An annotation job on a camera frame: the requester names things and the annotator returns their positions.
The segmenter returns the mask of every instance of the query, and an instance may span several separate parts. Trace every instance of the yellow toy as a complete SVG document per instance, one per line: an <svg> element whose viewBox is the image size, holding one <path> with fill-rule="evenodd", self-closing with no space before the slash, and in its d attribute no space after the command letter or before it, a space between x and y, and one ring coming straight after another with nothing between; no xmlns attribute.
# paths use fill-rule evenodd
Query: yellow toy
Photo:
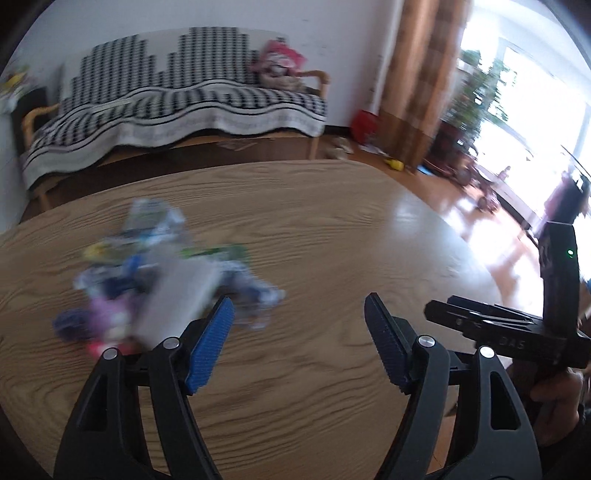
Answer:
<svg viewBox="0 0 591 480"><path fill-rule="evenodd" d="M384 161L386 162L386 165L393 170L404 170L404 163L402 163L400 160L394 160L393 158L385 158Z"/></svg>
<svg viewBox="0 0 591 480"><path fill-rule="evenodd" d="M15 73L2 85L2 90L4 92L10 92L15 87L17 87L19 83L21 83L24 80L26 75L27 75L26 72Z"/></svg>

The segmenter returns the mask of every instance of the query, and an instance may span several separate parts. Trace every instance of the potted plant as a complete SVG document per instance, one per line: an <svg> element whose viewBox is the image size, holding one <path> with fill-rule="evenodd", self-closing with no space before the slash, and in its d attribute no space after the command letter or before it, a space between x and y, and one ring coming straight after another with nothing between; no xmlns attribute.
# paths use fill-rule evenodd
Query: potted plant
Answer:
<svg viewBox="0 0 591 480"><path fill-rule="evenodd" d="M498 85L505 84L501 74L509 69L495 60L485 72L478 50L462 50L460 60L459 82L426 158L430 167L446 176L470 161L471 150L478 153L474 142L484 120L499 124L508 119L500 103Z"/></svg>

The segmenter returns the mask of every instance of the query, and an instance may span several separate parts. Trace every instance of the wooden sofa armrest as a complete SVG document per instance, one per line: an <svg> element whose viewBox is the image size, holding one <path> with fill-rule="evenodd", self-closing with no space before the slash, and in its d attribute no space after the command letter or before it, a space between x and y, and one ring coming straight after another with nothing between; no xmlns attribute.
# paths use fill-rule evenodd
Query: wooden sofa armrest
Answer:
<svg viewBox="0 0 591 480"><path fill-rule="evenodd" d="M320 82L320 96L326 100L329 91L330 75L322 70L310 70L309 72L298 72L296 77L316 77Z"/></svg>
<svg viewBox="0 0 591 480"><path fill-rule="evenodd" d="M33 136L35 131L33 130L33 125L35 124L35 118L39 115L46 115L48 113L52 113L60 107L59 103L51 106L41 106L39 108L35 108L31 110L29 113L25 115L25 118L22 119L21 128L22 128L22 135L25 141L25 148L28 150L31 148L33 144Z"/></svg>

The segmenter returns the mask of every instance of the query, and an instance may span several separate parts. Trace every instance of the black plastic arm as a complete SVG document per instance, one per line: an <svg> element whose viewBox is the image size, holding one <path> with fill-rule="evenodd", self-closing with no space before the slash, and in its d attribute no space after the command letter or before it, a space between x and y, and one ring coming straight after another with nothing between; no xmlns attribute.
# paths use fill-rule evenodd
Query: black plastic arm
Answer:
<svg viewBox="0 0 591 480"><path fill-rule="evenodd" d="M57 452L55 480L162 478L152 469L137 402L116 349L100 357L80 393Z"/></svg>
<svg viewBox="0 0 591 480"><path fill-rule="evenodd" d="M443 418L450 369L447 350L433 342L433 346L424 346L417 338L413 344L412 368L418 370L420 379L376 480L423 480L427 473Z"/></svg>
<svg viewBox="0 0 591 480"><path fill-rule="evenodd" d="M438 480L540 480L534 432L505 368L482 347L460 383L456 424Z"/></svg>
<svg viewBox="0 0 591 480"><path fill-rule="evenodd" d="M151 352L150 392L170 474L175 480L220 480L174 369L183 344L166 349L163 343Z"/></svg>

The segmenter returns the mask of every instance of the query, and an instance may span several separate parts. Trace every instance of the metal screw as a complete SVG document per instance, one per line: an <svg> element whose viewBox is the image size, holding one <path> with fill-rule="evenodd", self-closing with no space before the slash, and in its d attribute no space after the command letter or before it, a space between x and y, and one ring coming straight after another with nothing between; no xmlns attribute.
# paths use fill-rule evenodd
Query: metal screw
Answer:
<svg viewBox="0 0 591 480"><path fill-rule="evenodd" d="M174 350L176 347L178 347L181 344L181 342L178 340L178 338L176 337L171 337L171 338L167 338L164 343L163 343L163 347L166 348L166 350Z"/></svg>
<svg viewBox="0 0 591 480"><path fill-rule="evenodd" d="M117 355L119 355L119 352L116 348L108 348L103 352L103 358L105 360L113 360Z"/></svg>
<svg viewBox="0 0 591 480"><path fill-rule="evenodd" d="M489 346L481 346L480 347L480 354L484 358L493 358L495 356L495 351Z"/></svg>
<svg viewBox="0 0 591 480"><path fill-rule="evenodd" d="M423 335L422 337L418 338L418 344L423 345L426 348L431 348L435 345L435 339L429 337L429 335Z"/></svg>

